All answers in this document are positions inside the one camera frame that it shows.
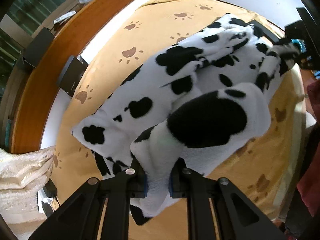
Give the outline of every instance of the yellow sheet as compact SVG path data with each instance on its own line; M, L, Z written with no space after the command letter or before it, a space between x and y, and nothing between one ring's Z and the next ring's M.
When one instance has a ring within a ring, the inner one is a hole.
M94 113L149 56L191 36L228 12L245 22L255 19L271 30L268 21L257 13L216 0L151 0L137 9L111 37L88 66L62 119L52 174L60 202L88 178L101 179L91 151L71 136L71 127ZM282 192L287 189L286 183L283 186L283 174L292 157L294 109L298 102L293 80L300 86L296 76L296 72L288 72L272 99L269 105L272 124L266 135L248 142L209 176L228 177L270 218L281 207L280 184ZM301 127L298 125L295 130L299 141ZM129 236L139 240L187 239L185 201L167 208L142 227L130 219Z

